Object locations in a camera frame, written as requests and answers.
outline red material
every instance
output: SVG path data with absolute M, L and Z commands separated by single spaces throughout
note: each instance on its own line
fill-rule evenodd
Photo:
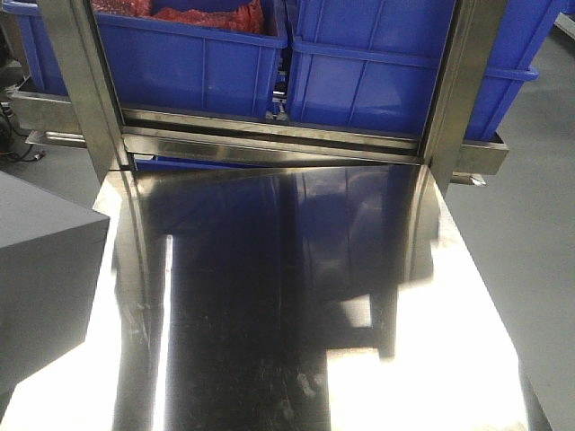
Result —
M 116 13 L 127 16 L 150 16 L 152 0 L 93 0 L 96 12 Z
M 202 12 L 196 9 L 180 12 L 171 7 L 165 7 L 153 18 L 204 27 L 264 34 L 264 17 L 260 0 L 252 0 L 249 4 L 244 4 L 233 12 Z

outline gray box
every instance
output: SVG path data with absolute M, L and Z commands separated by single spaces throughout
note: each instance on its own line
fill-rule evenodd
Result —
M 0 393 L 84 341 L 108 224 L 0 172 Z

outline concrete floor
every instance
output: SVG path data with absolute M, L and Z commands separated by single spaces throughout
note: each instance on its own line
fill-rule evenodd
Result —
M 511 148 L 485 189 L 447 203 L 555 431 L 575 424 L 575 41 L 557 31 L 500 126 Z M 98 189 L 85 150 L 50 148 L 0 170 L 86 207 Z

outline blue storage bin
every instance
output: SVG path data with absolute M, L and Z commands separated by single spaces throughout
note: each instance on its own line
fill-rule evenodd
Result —
M 439 58 L 454 3 L 299 0 L 296 34 L 307 42 Z M 529 68 L 564 5 L 565 0 L 509 0 L 490 66 Z
M 156 0 L 171 5 L 234 10 L 248 0 Z M 261 0 L 270 36 L 98 13 L 102 43 L 119 100 L 126 103 L 265 117 L 287 45 L 281 0 Z M 34 83 L 40 92 L 66 87 L 38 6 L 4 0 L 18 15 Z
M 287 112 L 294 121 L 420 135 L 438 74 L 438 60 L 293 40 Z M 490 140 L 534 68 L 490 67 L 467 129 Z
M 562 12 L 567 15 L 575 14 L 575 0 L 569 0 L 567 5 L 563 8 Z
M 440 57 L 455 0 L 299 0 L 296 34 L 313 43 Z

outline metal shelf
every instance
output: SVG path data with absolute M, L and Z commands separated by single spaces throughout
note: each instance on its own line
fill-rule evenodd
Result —
M 428 165 L 445 193 L 454 172 L 496 173 L 508 151 L 464 143 L 507 0 L 456 1 L 423 136 L 120 107 L 90 2 L 38 5 L 70 97 L 22 88 L 14 110 L 23 127 L 82 135 L 100 180 L 109 169 L 133 169 L 134 153 L 273 166 L 409 163 Z

